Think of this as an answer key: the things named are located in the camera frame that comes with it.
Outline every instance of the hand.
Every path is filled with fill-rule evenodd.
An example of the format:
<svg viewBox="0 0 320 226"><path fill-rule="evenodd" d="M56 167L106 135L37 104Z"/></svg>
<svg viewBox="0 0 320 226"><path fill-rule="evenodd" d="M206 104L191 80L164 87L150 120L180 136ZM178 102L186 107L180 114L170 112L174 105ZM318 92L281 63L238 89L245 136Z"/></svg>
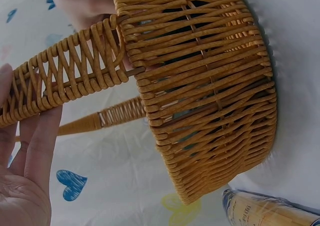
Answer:
<svg viewBox="0 0 320 226"><path fill-rule="evenodd" d="M62 9L74 28L87 29L102 21L106 14L115 14L113 0L53 0Z"/></svg>
<svg viewBox="0 0 320 226"><path fill-rule="evenodd" d="M10 91L13 72L0 69L0 105ZM49 226L50 169L62 107L20 122L21 148L7 168L17 125L0 128L0 225Z"/></svg>

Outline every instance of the wrapped handle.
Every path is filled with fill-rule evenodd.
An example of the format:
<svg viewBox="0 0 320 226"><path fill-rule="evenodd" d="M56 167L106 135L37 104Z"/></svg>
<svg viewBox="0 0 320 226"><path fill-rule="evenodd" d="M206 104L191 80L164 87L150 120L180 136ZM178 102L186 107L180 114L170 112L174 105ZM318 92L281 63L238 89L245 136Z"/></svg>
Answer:
<svg viewBox="0 0 320 226"><path fill-rule="evenodd" d="M96 131L126 122L131 122L146 116L140 97L124 101L100 112L70 122L59 128L59 136Z"/></svg>
<svg viewBox="0 0 320 226"><path fill-rule="evenodd" d="M15 69L11 93L1 105L0 128L127 82L129 76L143 72L143 67L126 71L126 50L118 23L117 16L111 15Z"/></svg>

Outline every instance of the plastic bag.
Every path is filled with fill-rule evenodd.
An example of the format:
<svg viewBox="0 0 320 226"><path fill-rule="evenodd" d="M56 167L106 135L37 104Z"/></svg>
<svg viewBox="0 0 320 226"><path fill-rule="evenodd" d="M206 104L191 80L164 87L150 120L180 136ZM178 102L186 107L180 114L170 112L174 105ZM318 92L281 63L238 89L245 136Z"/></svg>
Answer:
<svg viewBox="0 0 320 226"><path fill-rule="evenodd" d="M223 207L232 226L315 226L320 216L293 207L285 199L227 189Z"/></svg>

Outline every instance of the white fabric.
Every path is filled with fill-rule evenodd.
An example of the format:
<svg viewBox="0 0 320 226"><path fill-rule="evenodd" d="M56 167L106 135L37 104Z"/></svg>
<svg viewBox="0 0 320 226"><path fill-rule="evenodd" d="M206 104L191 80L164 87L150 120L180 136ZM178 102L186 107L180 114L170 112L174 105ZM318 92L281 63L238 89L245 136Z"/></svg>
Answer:
<svg viewBox="0 0 320 226"><path fill-rule="evenodd" d="M265 163L230 185L320 209L320 0L246 0L273 51L277 136Z"/></svg>
<svg viewBox="0 0 320 226"><path fill-rule="evenodd" d="M9 4L0 9L1 63L17 67L73 32L50 0L6 1ZM8 14L15 9L8 21ZM67 103L62 124L133 98L138 95L136 88L131 80L115 89ZM52 226L227 226L223 189L191 206L183 206L154 145L142 119L59 138L50 178ZM70 173L78 176L66 177ZM72 181L77 185L64 195L66 185L58 178L65 184ZM76 199L75 191L81 191Z"/></svg>

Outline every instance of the wicker basket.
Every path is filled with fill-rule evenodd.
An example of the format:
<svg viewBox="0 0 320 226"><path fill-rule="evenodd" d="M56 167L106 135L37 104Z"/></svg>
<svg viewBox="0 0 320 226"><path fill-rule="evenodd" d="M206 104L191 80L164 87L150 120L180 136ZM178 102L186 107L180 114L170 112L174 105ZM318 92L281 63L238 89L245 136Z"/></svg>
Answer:
<svg viewBox="0 0 320 226"><path fill-rule="evenodd" d="M0 127L134 76L140 98L76 121L61 134L146 115L186 204L261 163L275 136L276 90L264 42L244 2L114 3L117 15L14 71ZM123 64L126 53L133 66L129 71Z"/></svg>

